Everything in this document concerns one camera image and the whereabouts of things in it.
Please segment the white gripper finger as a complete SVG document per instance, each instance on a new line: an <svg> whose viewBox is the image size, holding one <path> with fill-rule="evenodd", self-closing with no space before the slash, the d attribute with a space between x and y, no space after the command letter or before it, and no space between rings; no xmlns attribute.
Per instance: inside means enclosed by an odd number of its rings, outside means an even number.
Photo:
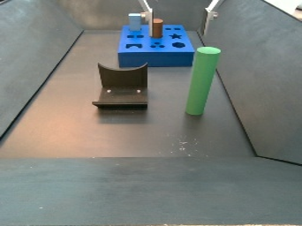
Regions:
<svg viewBox="0 0 302 226"><path fill-rule="evenodd" d="M210 5L205 8L205 19L202 25L202 35L206 35L210 21L218 16L217 9L225 0L213 0Z"/></svg>
<svg viewBox="0 0 302 226"><path fill-rule="evenodd" d="M146 22L149 23L149 36L154 36L154 10L150 7L148 0L138 0L141 3L141 6L144 8L142 16L146 19Z"/></svg>

